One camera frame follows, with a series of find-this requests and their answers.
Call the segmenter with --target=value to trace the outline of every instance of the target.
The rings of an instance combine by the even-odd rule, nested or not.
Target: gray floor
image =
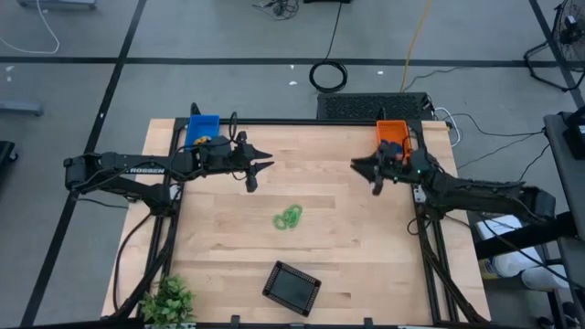
[[[50,8],[47,17],[61,40],[60,56],[115,57],[136,0],[101,0],[99,9]],[[131,57],[319,58],[326,52],[336,5],[302,5],[290,21],[272,22],[250,7],[251,0],[149,0]],[[551,20],[553,0],[539,0]],[[344,6],[333,58],[405,58],[424,0],[356,0]],[[0,3],[0,35],[23,48],[51,49],[36,11],[14,1]],[[521,59],[543,40],[525,0],[441,0],[417,42],[413,57],[425,59]],[[0,45],[0,56],[20,54]],[[551,60],[549,50],[538,55]],[[3,68],[14,66],[9,72]],[[59,221],[66,198],[62,160],[80,154],[87,142],[113,65],[0,65],[0,98],[40,101],[43,117],[0,115],[0,140],[17,143],[20,159],[5,178],[0,197],[0,327],[18,325]],[[227,117],[313,118],[317,92],[310,67],[126,65],[98,143],[98,152],[139,153],[152,118],[186,116],[191,101]],[[344,92],[399,89],[401,67],[349,66]],[[412,67],[411,77],[435,68]],[[558,69],[540,69],[562,81]],[[322,69],[317,79],[334,83]],[[574,111],[567,93],[532,80],[526,69],[459,69],[419,80],[411,91],[427,91],[436,106],[466,112],[487,131],[532,132],[542,116]],[[454,149],[463,164],[509,139],[478,133],[459,117],[463,141]],[[460,175],[515,180],[547,141],[535,136],[469,165]],[[533,185],[567,209],[550,151],[526,175]],[[123,204],[120,198],[98,195]],[[79,203],[41,304],[37,324],[97,319],[110,279],[124,212]],[[540,292],[488,289],[493,318],[503,324],[533,325],[548,315]]]

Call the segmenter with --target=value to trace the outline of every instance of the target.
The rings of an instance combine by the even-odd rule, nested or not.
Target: potted plant
[[[166,328],[169,324],[178,327],[192,321],[195,318],[191,314],[193,297],[195,295],[186,289],[179,276],[164,277],[158,282],[158,292],[154,295],[147,292],[140,301],[144,320],[152,320],[156,328]]]

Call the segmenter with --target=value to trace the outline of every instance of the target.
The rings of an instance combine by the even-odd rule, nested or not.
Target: orange bin
[[[412,147],[410,146],[409,126],[404,121],[378,121],[376,122],[376,134],[378,136],[378,145],[382,140],[389,143],[402,145],[406,150],[402,150],[406,157],[410,156]]]

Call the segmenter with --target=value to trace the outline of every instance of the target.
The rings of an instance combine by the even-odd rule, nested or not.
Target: blue bin
[[[193,143],[203,137],[218,137],[219,135],[219,115],[191,115],[189,125],[186,128],[185,146]]]

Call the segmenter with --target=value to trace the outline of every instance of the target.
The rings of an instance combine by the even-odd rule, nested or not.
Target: wooden tabletop
[[[173,123],[151,121],[143,154],[168,154]],[[444,122],[424,122],[423,128],[429,151],[455,174]],[[349,168],[351,158],[376,149],[375,127],[238,129],[257,149],[273,154],[275,164],[258,174],[252,194],[231,175],[186,184],[171,273],[197,295],[197,321],[225,323],[238,314],[243,323],[362,324],[372,317],[375,324],[431,324],[419,238],[406,230],[414,218],[410,186],[388,182],[380,196],[372,196],[367,181]],[[162,177],[137,180],[154,184]],[[276,229],[274,215],[295,204],[303,207],[298,227]],[[144,204],[131,205],[122,238],[147,213]],[[450,215],[467,221],[462,211]],[[144,225],[124,250],[119,302],[144,274],[153,224],[152,219]],[[470,230],[450,220],[441,225],[453,280],[489,319]],[[308,318],[261,295],[276,260],[322,281]],[[437,288],[442,317],[448,319],[442,285]],[[103,314],[112,311],[110,282]]]

